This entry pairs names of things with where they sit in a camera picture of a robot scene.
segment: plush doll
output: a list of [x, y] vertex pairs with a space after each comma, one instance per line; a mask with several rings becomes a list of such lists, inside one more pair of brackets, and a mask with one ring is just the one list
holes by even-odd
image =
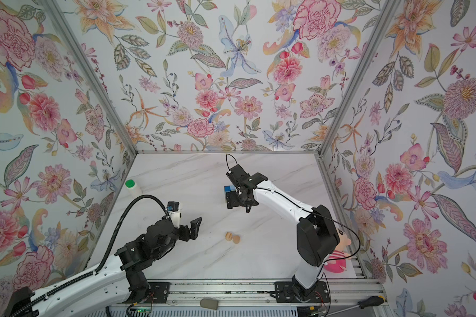
[[333, 260], [348, 257], [349, 254], [344, 252], [346, 247], [351, 244], [351, 239], [347, 237], [347, 234], [341, 230], [337, 230], [340, 237], [340, 243], [335, 247], [335, 251], [330, 254], [328, 262], [324, 266], [324, 269], [332, 273], [342, 273], [346, 270], [346, 260]]

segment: screwdriver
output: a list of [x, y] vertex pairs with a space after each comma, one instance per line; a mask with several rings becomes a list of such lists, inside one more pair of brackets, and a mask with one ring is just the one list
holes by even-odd
[[355, 306], [352, 306], [352, 307], [349, 307], [349, 308], [346, 308], [346, 309], [342, 309], [342, 310], [339, 310], [339, 311], [335, 311], [333, 313], [330, 313], [326, 316], [331, 316], [331, 315], [335, 315], [335, 314], [339, 314], [339, 313], [342, 313], [343, 311], [346, 311], [346, 310], [349, 310], [349, 309], [353, 309], [353, 308], [356, 308], [356, 307], [359, 307], [361, 309], [365, 308], [365, 307], [374, 307], [374, 306], [379, 306], [381, 305], [382, 303], [384, 303], [384, 297], [382, 296], [371, 296], [369, 298], [367, 298], [366, 300], [364, 301], [361, 301], [361, 302], [358, 302], [358, 305], [355, 305]]

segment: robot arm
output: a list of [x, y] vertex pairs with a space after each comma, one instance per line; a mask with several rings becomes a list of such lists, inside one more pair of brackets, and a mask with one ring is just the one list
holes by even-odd
[[300, 301], [310, 297], [322, 266], [340, 242], [331, 214], [323, 205], [312, 207], [276, 187], [260, 173], [250, 176], [240, 165], [229, 168], [229, 180], [235, 192], [226, 194], [228, 208], [264, 204], [296, 225], [296, 243], [302, 260], [293, 276], [292, 291]]
[[[140, 197], [136, 198], [126, 211], [141, 199]], [[149, 226], [145, 234], [118, 249], [115, 256], [107, 259], [105, 263], [35, 292], [29, 288], [15, 291], [3, 316], [84, 316], [114, 303], [146, 300], [153, 290], [143, 270], [169, 253], [178, 240], [196, 240], [198, 236], [201, 217], [191, 221], [190, 228], [179, 225], [178, 206], [177, 202], [170, 201], [165, 208], [166, 215], [161, 220]]]

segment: floral wallpaper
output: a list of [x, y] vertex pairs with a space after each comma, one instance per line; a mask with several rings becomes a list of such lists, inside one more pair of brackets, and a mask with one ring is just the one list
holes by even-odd
[[398, 317], [476, 316], [476, 1], [402, 0], [324, 155]]
[[149, 153], [317, 149], [381, 10], [381, 0], [59, 4]]
[[0, 315], [84, 268], [133, 160], [81, 73], [36, 1], [0, 1]]

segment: screwdriver handle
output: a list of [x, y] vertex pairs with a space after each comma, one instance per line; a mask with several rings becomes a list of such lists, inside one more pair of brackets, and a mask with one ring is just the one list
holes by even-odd
[[384, 303], [384, 297], [382, 296], [371, 296], [364, 301], [358, 302], [358, 305], [361, 309], [365, 307], [379, 306]]

